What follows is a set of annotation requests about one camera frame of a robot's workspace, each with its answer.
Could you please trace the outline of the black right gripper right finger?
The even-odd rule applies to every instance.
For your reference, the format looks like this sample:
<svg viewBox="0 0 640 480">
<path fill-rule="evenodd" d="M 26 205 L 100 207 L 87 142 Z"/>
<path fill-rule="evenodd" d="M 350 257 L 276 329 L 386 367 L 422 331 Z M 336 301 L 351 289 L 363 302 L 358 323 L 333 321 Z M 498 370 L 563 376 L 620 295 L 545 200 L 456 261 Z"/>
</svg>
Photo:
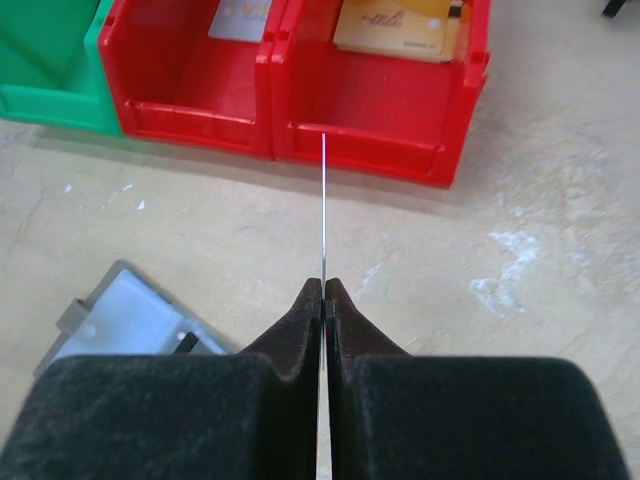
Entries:
<svg viewBox="0 0 640 480">
<path fill-rule="evenodd" d="M 554 357 L 414 356 L 326 285 L 337 479 L 626 479 L 600 396 Z"/>
</svg>

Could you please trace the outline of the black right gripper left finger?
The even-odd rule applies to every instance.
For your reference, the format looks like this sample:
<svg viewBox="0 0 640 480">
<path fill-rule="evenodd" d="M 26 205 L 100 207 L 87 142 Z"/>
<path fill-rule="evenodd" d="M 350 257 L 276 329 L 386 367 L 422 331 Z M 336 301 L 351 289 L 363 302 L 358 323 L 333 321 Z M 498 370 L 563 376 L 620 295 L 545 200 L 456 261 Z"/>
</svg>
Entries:
<svg viewBox="0 0 640 480">
<path fill-rule="evenodd" d="M 71 356 L 35 381 L 5 479 L 311 479 L 321 283 L 233 355 Z"/>
</svg>

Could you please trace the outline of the grey leather card holder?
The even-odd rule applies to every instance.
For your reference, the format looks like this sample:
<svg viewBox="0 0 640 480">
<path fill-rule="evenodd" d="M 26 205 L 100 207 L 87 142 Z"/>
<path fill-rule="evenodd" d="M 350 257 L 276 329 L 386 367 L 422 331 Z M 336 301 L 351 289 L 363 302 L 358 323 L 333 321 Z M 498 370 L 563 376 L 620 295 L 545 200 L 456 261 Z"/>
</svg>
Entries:
<svg viewBox="0 0 640 480">
<path fill-rule="evenodd" d="M 59 336 L 34 371 L 78 355 L 228 355 L 240 347 L 133 263 L 112 264 L 56 322 Z"/>
</svg>

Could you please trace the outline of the red bin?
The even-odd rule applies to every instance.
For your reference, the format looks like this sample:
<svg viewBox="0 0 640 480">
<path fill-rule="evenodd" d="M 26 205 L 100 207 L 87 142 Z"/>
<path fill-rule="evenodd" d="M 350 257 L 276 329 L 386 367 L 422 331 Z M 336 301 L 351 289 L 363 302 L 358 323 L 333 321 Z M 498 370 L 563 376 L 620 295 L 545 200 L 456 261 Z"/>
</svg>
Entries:
<svg viewBox="0 0 640 480">
<path fill-rule="evenodd" d="M 339 1 L 290 1 L 271 56 L 274 155 L 449 188 L 485 85 L 491 4 L 468 1 L 453 61 L 338 49 Z"/>
<path fill-rule="evenodd" d="M 220 1 L 116 1 L 98 40 L 128 137 L 271 159 L 271 55 L 285 8 L 260 43 L 208 36 Z"/>
</svg>

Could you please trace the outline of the gold credit card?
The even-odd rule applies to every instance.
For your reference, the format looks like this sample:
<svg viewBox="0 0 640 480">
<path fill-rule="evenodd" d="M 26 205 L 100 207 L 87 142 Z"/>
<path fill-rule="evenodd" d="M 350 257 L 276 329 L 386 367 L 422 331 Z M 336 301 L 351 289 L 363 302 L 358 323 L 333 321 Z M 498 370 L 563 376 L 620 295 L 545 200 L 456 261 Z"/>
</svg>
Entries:
<svg viewBox="0 0 640 480">
<path fill-rule="evenodd" d="M 452 8 L 463 7 L 464 1 L 456 0 L 397 0 L 402 9 L 429 19 L 447 19 Z"/>
<path fill-rule="evenodd" d="M 333 36 L 342 50 L 435 62 L 447 19 L 429 19 L 396 1 L 345 1 Z"/>
</svg>

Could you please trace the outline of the green bin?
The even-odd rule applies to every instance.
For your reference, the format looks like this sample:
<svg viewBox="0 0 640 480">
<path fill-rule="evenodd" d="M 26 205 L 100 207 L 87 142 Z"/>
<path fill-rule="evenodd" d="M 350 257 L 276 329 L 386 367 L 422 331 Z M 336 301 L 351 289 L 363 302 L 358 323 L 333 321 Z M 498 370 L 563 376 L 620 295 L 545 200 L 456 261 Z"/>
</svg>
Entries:
<svg viewBox="0 0 640 480">
<path fill-rule="evenodd" d="M 110 1 L 1 3 L 1 117 L 120 137 L 98 50 Z"/>
</svg>

